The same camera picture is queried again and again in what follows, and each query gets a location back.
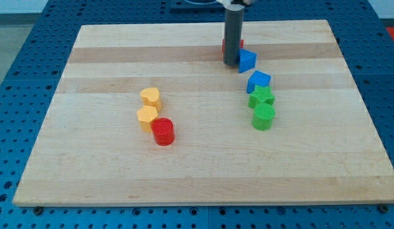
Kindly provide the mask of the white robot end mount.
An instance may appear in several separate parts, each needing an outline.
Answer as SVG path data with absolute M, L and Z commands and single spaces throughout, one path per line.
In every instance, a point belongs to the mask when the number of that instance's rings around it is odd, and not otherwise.
M 251 6 L 257 0 L 216 0 L 223 6 Z

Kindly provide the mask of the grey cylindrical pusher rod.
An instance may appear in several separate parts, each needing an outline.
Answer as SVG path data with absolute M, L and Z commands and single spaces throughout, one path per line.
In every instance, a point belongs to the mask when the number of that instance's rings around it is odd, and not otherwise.
M 223 62 L 235 66 L 239 62 L 244 6 L 229 4 L 225 9 Z

